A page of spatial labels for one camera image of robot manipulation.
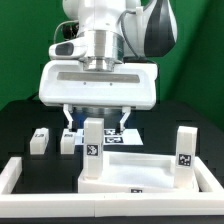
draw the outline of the white robot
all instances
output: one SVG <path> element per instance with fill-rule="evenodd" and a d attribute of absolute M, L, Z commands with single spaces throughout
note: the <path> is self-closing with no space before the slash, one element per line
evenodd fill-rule
<path fill-rule="evenodd" d="M 158 66 L 146 62 L 176 43 L 169 0 L 145 7 L 140 0 L 63 0 L 63 8 L 77 34 L 50 47 L 39 97 L 47 106 L 64 107 L 70 130 L 76 129 L 74 107 L 121 109 L 122 133 L 131 109 L 149 110 L 156 102 Z"/>

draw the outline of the qr code label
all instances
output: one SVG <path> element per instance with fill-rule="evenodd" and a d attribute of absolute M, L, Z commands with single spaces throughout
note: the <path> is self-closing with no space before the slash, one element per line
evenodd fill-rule
<path fill-rule="evenodd" d="M 191 166 L 191 160 L 192 160 L 191 155 L 179 154 L 178 165 L 179 166 L 190 167 Z"/>
<path fill-rule="evenodd" d="M 87 145 L 87 156 L 98 156 L 99 146 L 98 145 Z"/>

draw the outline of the white block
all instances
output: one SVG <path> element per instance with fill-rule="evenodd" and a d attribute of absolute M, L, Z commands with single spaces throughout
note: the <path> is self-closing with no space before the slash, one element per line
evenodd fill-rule
<path fill-rule="evenodd" d="M 191 188 L 194 177 L 194 160 L 197 128 L 180 126 L 177 133 L 174 187 Z"/>
<path fill-rule="evenodd" d="M 0 195 L 11 194 L 22 172 L 22 159 L 12 157 L 0 175 Z"/>
<path fill-rule="evenodd" d="M 69 155 L 74 154 L 75 150 L 75 132 L 70 132 L 68 129 L 64 129 L 61 138 L 61 154 Z"/>
<path fill-rule="evenodd" d="M 49 141 L 49 130 L 47 128 L 37 129 L 30 141 L 30 154 L 43 155 Z"/>
<path fill-rule="evenodd" d="M 99 178 L 103 170 L 104 120 L 87 118 L 84 122 L 84 178 Z"/>

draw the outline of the black table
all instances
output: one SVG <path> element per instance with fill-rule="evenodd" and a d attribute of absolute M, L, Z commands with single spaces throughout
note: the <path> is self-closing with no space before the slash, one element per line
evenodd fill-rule
<path fill-rule="evenodd" d="M 105 128 L 115 128 L 119 111 L 97 114 L 77 110 L 74 119 L 83 128 L 86 117 L 104 117 Z M 82 170 L 82 146 L 74 155 L 60 155 L 60 140 L 67 121 L 62 108 L 46 107 L 39 101 L 14 101 L 0 112 L 0 171 L 12 156 L 23 158 L 23 172 L 13 190 L 21 193 L 76 193 Z M 144 146 L 105 146 L 105 150 L 174 155 L 178 127 L 198 127 L 196 154 L 224 185 L 224 133 L 190 107 L 160 102 L 151 111 L 133 111 L 127 128 L 137 128 Z M 49 128 L 44 156 L 31 156 L 29 142 L 37 128 Z M 223 216 L 111 217 L 65 219 L 0 219 L 0 223 L 224 223 Z"/>

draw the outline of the cable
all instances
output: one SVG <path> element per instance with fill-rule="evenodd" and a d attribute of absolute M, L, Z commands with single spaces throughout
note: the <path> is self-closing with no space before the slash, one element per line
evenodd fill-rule
<path fill-rule="evenodd" d="M 58 25 L 58 27 L 56 28 L 55 32 L 54 32 L 54 44 L 56 44 L 56 39 L 57 39 L 57 34 L 58 34 L 58 30 L 61 28 L 61 26 L 67 24 L 67 23 L 78 23 L 79 21 L 78 20 L 73 20 L 73 21 L 66 21 L 66 22 L 63 22 L 61 24 Z"/>
<path fill-rule="evenodd" d="M 149 7 L 151 4 L 152 4 L 152 1 L 150 0 L 149 3 L 148 3 L 146 6 L 144 6 L 143 11 L 145 11 L 146 9 L 148 9 L 148 7 Z M 132 51 L 132 53 L 135 55 L 135 57 L 136 57 L 137 59 L 140 60 L 141 57 L 136 53 L 136 51 L 135 51 L 134 48 L 132 47 L 130 41 L 128 40 L 127 33 L 126 33 L 126 30 L 125 30 L 124 18 L 125 18 L 125 16 L 126 16 L 127 13 L 128 13 L 128 14 L 132 14 L 132 15 L 136 14 L 135 11 L 130 11 L 130 10 L 126 10 L 126 11 L 124 11 L 124 12 L 121 14 L 120 21 L 121 21 L 121 30 L 122 30 L 122 34 L 123 34 L 123 36 L 124 36 L 124 39 L 125 39 L 125 41 L 126 41 L 128 47 L 129 47 L 130 50 Z"/>
<path fill-rule="evenodd" d="M 33 95 L 29 96 L 26 100 L 28 101 L 32 101 L 34 100 L 35 97 L 37 97 L 39 95 L 39 92 L 34 93 Z"/>

